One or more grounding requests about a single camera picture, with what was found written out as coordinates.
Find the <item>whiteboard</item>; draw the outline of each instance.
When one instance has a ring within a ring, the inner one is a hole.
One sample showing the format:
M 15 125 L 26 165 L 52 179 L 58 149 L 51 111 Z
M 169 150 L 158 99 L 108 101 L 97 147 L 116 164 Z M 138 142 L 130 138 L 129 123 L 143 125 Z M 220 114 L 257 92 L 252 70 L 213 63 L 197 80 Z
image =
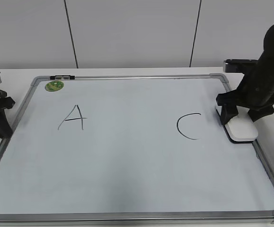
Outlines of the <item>whiteboard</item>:
M 252 144 L 219 122 L 219 79 L 48 82 L 0 161 L 0 214 L 274 210 Z M 83 129 L 63 122 L 75 105 Z

